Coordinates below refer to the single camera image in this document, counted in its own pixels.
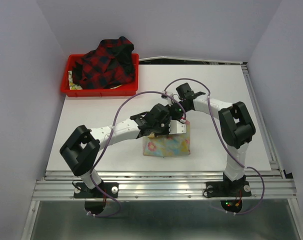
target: purple cable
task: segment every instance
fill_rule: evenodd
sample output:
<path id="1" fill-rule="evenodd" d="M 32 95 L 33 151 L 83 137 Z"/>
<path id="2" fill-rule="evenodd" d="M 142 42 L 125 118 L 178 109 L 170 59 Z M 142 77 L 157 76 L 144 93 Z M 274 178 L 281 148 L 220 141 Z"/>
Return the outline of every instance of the purple cable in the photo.
<path id="1" fill-rule="evenodd" d="M 160 92 L 160 91 L 143 91 L 143 92 L 137 93 L 137 94 L 135 94 L 135 95 L 129 97 L 126 101 L 124 101 L 124 102 L 120 105 L 120 107 L 118 108 L 118 110 L 117 110 L 117 112 L 116 112 L 116 114 L 115 114 L 115 117 L 114 117 L 114 119 L 113 119 L 112 126 L 115 126 L 116 120 L 117 120 L 117 117 L 118 117 L 118 114 L 120 113 L 122 107 L 123 107 L 126 103 L 128 103 L 131 99 L 133 99 L 133 98 L 135 98 L 135 97 L 137 97 L 137 96 L 139 96 L 139 95 L 142 95 L 142 94 L 160 94 L 160 95 L 163 95 L 163 96 L 165 96 L 165 97 L 167 97 L 167 98 L 170 98 L 174 103 L 177 103 L 177 104 L 178 104 L 178 106 L 181 108 L 181 110 L 182 110 L 182 112 L 183 112 L 183 114 L 184 114 L 184 119 L 186 119 L 186 111 L 185 111 L 185 109 L 183 108 L 183 106 L 182 106 L 177 100 L 175 100 L 174 97 L 169 96 L 169 95 L 167 95 L 167 94 L 165 94 L 165 93 L 162 93 L 162 92 Z M 96 184 L 96 182 L 94 181 L 93 176 L 92 176 L 93 170 L 95 169 L 95 167 L 97 166 L 97 164 L 99 163 L 99 161 L 102 159 L 103 155 L 104 155 L 105 152 L 106 152 L 106 149 L 107 149 L 108 145 L 109 145 L 110 142 L 111 142 L 113 133 L 114 133 L 114 129 L 112 128 L 111 131 L 110 131 L 108 140 L 107 140 L 107 142 L 106 142 L 106 145 L 105 145 L 105 147 L 103 148 L 103 150 L 102 150 L 100 156 L 98 157 L 97 161 L 96 161 L 95 164 L 92 166 L 92 168 L 91 168 L 89 174 L 90 174 L 90 179 L 91 179 L 92 183 L 95 185 L 95 187 L 98 189 L 98 191 L 100 191 L 100 192 L 101 192 L 103 195 L 105 195 L 107 198 L 110 198 L 110 199 L 112 199 L 114 202 L 116 202 L 116 203 L 118 204 L 119 208 L 118 208 L 118 210 L 117 210 L 116 212 L 111 213 L 111 214 L 108 214 L 108 215 L 105 215 L 105 216 L 95 215 L 95 214 L 92 214 L 91 212 L 87 212 L 88 215 L 93 216 L 93 217 L 95 217 L 95 218 L 109 218 L 109 217 L 111 217 L 111 216 L 114 216 L 114 215 L 118 214 L 118 213 L 122 210 L 122 205 L 121 205 L 121 203 L 120 203 L 117 199 L 115 199 L 114 197 L 112 197 L 112 196 L 110 196 L 109 194 L 107 194 L 106 192 L 104 192 L 104 191 Z"/>
<path id="2" fill-rule="evenodd" d="M 211 117 L 213 126 L 214 126 L 214 128 L 215 128 L 215 130 L 216 130 L 216 133 L 217 133 L 217 135 L 218 135 L 218 138 L 219 138 L 219 140 L 220 140 L 221 145 L 223 146 L 223 148 L 225 149 L 225 151 L 227 152 L 227 154 L 228 154 L 228 155 L 229 155 L 229 156 L 230 156 L 230 157 L 231 157 L 239 166 L 241 166 L 242 168 L 254 170 L 254 171 L 258 174 L 258 176 L 260 177 L 261 183 L 262 183 L 262 193 L 261 193 L 261 197 L 260 197 L 259 202 L 257 203 L 257 205 L 254 206 L 253 208 L 247 210 L 247 211 L 239 212 L 239 213 L 235 213 L 235 212 L 234 212 L 233 214 L 236 214 L 236 215 L 244 215 L 244 214 L 248 214 L 248 213 L 252 212 L 253 210 L 255 210 L 255 209 L 262 203 L 263 198 L 264 198 L 264 195 L 265 195 L 265 182 L 264 182 L 263 176 L 262 176 L 261 173 L 260 173 L 257 169 L 255 169 L 254 167 L 252 167 L 252 166 L 245 166 L 245 165 L 243 165 L 241 162 L 239 162 L 239 161 L 237 160 L 237 158 L 235 158 L 235 157 L 233 156 L 233 154 L 232 154 L 232 153 L 228 150 L 228 148 L 226 147 L 226 145 L 225 145 L 225 143 L 224 143 L 224 140 L 223 140 L 223 138 L 222 138 L 222 136 L 221 136 L 221 134 L 220 134 L 220 132 L 219 132 L 219 130 L 218 130 L 217 124 L 216 124 L 215 119 L 214 119 L 214 115 L 213 115 L 213 111 L 212 111 L 212 106 L 211 106 L 211 101 L 210 101 L 211 91 L 209 90 L 209 88 L 208 88 L 205 84 L 203 84 L 202 82 L 197 81 L 197 80 L 195 80 L 195 79 L 192 79 L 192 78 L 179 78 L 179 79 L 176 79 L 176 80 L 172 81 L 170 84 L 168 84 L 168 85 L 165 87 L 165 91 L 167 90 L 167 88 L 168 88 L 170 85 L 172 85 L 173 83 L 175 83 L 175 82 L 177 82 L 177 81 L 180 81 L 180 80 L 189 80 L 189 81 L 193 81 L 193 82 L 199 83 L 200 85 L 202 85 L 202 86 L 208 91 L 208 95 L 207 95 L 207 104 L 208 104 L 209 114 L 210 114 L 210 117 Z"/>

